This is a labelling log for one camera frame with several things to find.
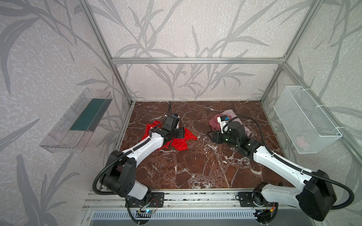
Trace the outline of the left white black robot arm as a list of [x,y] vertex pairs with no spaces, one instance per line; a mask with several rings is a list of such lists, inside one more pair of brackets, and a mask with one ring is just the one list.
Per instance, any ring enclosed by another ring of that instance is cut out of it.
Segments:
[[136,181],[139,164],[154,151],[175,138],[185,136],[184,127],[179,126],[179,115],[167,115],[148,136],[135,146],[124,151],[113,151],[104,169],[96,176],[92,189],[98,195],[118,195],[148,202],[151,189]]

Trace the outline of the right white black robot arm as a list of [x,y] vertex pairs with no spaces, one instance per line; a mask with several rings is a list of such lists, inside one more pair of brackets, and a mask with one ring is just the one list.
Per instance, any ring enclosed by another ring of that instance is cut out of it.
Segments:
[[318,170],[312,177],[310,170],[268,151],[264,144],[249,138],[240,123],[231,122],[224,125],[225,131],[208,133],[212,142],[235,148],[243,156],[266,166],[293,185],[284,187],[262,182],[253,190],[251,196],[255,205],[264,207],[271,203],[286,204],[301,209],[314,220],[324,221],[337,200],[332,184],[327,182],[329,177],[325,172]]

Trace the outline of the dusty pink ribbed cloth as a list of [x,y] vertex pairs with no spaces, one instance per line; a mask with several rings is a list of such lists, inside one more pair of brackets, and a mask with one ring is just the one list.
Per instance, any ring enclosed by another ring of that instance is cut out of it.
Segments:
[[213,131],[220,131],[221,126],[220,123],[217,121],[218,117],[224,116],[223,114],[216,114],[210,121],[209,125]]

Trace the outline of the red cloth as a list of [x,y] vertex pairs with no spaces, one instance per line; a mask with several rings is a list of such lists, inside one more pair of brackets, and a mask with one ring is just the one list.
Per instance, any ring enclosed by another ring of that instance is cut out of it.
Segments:
[[[160,121],[153,121],[152,124],[147,124],[145,133],[141,140],[144,140],[145,138],[147,138],[147,136],[149,135],[149,131],[152,128],[155,128],[159,123],[160,123]],[[184,130],[185,130],[184,138],[175,138],[172,141],[167,142],[165,145],[163,145],[161,148],[159,148],[159,150],[168,149],[169,147],[174,147],[177,151],[188,150],[187,141],[192,140],[192,139],[197,141],[198,138],[196,136],[194,136],[188,129],[184,129]]]

